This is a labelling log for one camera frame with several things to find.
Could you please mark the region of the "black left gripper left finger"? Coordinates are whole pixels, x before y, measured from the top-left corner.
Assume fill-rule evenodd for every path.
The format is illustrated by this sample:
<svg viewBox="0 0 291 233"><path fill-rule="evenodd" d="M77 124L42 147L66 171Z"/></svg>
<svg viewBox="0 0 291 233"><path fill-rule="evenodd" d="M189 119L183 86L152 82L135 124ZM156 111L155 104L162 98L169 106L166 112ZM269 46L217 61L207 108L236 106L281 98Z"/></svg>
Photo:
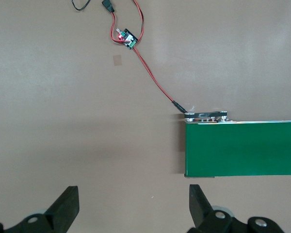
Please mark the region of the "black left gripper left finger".
<svg viewBox="0 0 291 233"><path fill-rule="evenodd" d="M0 233L66 233L79 211L79 189L69 186L43 214L27 216L9 229L0 223Z"/></svg>

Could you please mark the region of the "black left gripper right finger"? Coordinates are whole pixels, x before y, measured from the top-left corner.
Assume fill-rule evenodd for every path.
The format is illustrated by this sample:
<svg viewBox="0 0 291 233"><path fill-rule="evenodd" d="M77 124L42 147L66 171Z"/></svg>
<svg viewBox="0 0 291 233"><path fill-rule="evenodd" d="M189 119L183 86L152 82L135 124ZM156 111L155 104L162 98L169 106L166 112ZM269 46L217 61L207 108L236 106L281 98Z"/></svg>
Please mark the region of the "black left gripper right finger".
<svg viewBox="0 0 291 233"><path fill-rule="evenodd" d="M189 187L189 209L195 227L190 233L282 233L280 226L269 218L254 216L242 223L223 210L215 210L201 187Z"/></svg>

